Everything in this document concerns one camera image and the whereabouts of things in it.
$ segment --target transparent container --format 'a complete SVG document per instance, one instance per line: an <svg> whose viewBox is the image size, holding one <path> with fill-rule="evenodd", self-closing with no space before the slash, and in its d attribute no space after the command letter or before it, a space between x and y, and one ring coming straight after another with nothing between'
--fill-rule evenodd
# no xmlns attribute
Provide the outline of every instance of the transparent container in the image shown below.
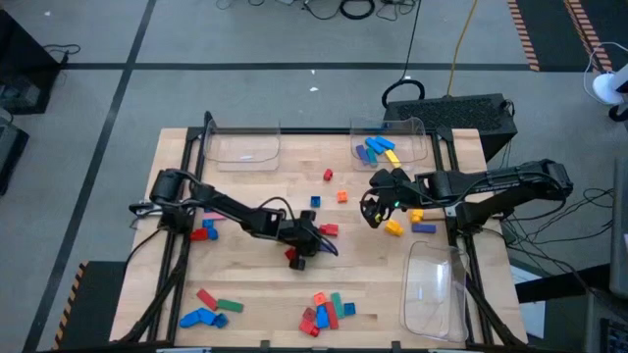
<svg viewBox="0 0 628 353"><path fill-rule="evenodd" d="M205 158L222 172L274 171L279 167L280 123L272 127L218 127L205 133Z"/></svg>
<svg viewBox="0 0 628 353"><path fill-rule="evenodd" d="M417 241L410 248L401 324L426 337L464 342L467 255L456 247Z"/></svg>
<svg viewBox="0 0 628 353"><path fill-rule="evenodd" d="M351 165L357 171L378 170L385 168L391 170L393 164L389 161L386 154L378 155L377 166L362 161L357 153L356 147L363 145L367 148L366 138L381 136L386 140L394 143L394 154L401 163L401 167L405 164L411 164L416 161L425 159L428 156L427 140L425 138L425 127L423 122L418 118L410 118L398 122L382 122L382 120L365 120L351 119L350 122L350 149L351 149Z"/></svg>

